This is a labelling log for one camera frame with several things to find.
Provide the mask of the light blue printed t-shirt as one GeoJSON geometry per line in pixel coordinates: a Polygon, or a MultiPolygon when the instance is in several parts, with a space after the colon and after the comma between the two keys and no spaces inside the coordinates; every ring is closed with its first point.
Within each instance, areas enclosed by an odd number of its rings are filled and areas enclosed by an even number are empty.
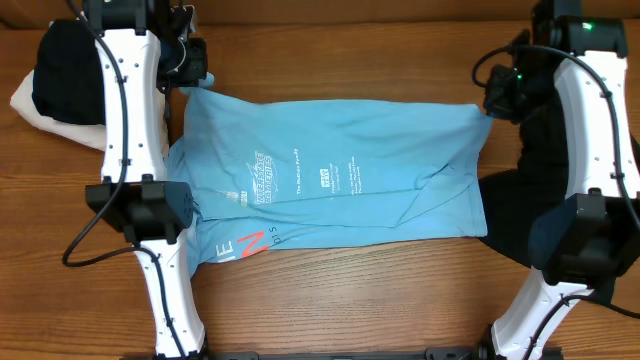
{"type": "Polygon", "coordinates": [[[166,164],[193,193],[190,272],[266,250],[487,232],[478,160],[493,121],[473,104],[187,97],[166,164]]]}

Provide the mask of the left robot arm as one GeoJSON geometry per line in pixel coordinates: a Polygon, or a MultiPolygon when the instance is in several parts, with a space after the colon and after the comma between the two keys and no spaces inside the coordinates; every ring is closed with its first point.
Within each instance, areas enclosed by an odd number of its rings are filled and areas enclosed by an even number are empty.
{"type": "Polygon", "coordinates": [[[169,180],[158,103],[207,75],[206,44],[193,37],[195,9],[168,1],[88,0],[80,19],[96,40],[106,148],[97,185],[85,189],[96,219],[124,235],[146,281],[156,359],[207,359],[187,266],[194,221],[190,187],[169,180]]]}

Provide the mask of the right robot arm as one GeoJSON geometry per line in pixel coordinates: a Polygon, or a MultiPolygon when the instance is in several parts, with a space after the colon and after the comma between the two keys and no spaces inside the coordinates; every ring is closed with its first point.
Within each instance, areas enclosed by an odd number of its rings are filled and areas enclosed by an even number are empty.
{"type": "Polygon", "coordinates": [[[541,1],[484,83],[484,107],[520,128],[514,170],[481,181],[485,243],[527,266],[476,359],[558,359],[547,341],[580,302],[611,306],[639,256],[639,147],[625,104],[628,46],[618,19],[541,1]]]}

